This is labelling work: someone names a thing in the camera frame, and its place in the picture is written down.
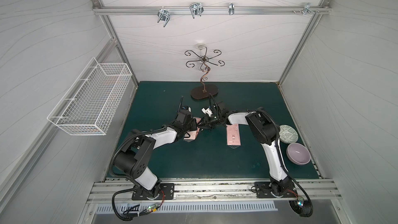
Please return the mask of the pink ruler set plastic bag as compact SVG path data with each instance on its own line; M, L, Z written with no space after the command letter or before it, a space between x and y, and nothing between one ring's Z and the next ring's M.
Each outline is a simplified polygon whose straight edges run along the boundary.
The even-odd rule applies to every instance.
M199 131L200 131L200 128L198 128L198 123L200 122L200 120L201 119L199 117L194 117L194 121L190 127L190 131L188 131L184 135L184 138L183 138L184 141L192 142L197 138Z

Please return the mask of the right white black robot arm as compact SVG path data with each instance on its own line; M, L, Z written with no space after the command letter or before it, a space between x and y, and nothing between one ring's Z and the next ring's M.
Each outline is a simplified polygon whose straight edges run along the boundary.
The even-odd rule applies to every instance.
M229 111L217 103L203 108L204 117L199 122L202 129L211 129L218 125L247 125L252 135L259 142L265 152L269 166L271 194L281 198L288 188L293 185L280 149L280 127L274 119L263 109L245 111Z

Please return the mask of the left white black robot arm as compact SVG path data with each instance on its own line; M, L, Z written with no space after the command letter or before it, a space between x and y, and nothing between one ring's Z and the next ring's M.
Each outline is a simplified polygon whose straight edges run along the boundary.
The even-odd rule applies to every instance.
M160 129L147 132L132 130L115 151L108 171L112 176L131 181L145 196L156 198L161 181L148 168L153 151L183 139L188 132L196 129L197 121L190 107L180 107L176 118Z

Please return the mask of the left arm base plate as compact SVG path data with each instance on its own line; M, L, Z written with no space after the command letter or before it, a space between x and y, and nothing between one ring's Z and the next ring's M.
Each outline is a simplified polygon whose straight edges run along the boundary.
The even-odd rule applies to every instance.
M173 183L157 183L151 190L148 190L143 186L139 186L133 190L132 200L173 200L174 190L175 184Z

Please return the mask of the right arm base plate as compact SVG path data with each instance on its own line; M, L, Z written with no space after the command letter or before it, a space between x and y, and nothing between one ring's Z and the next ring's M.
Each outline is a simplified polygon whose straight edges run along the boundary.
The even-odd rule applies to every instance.
M298 195L294 183L290 183L287 187L280 187L270 181L257 181L250 191L260 199L296 198Z

